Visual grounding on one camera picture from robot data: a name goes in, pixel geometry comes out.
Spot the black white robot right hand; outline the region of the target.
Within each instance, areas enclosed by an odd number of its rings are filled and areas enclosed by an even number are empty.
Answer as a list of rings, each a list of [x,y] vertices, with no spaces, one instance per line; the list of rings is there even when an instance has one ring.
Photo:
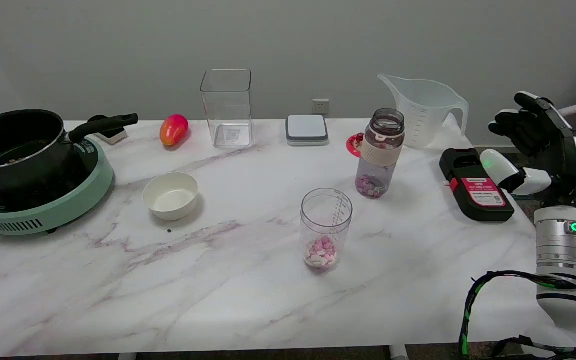
[[[534,198],[544,207],[576,207],[576,129],[548,98],[519,91],[514,102],[519,109],[499,111],[488,128],[510,139],[527,164],[515,165],[487,149],[480,153],[483,169],[509,194]]]

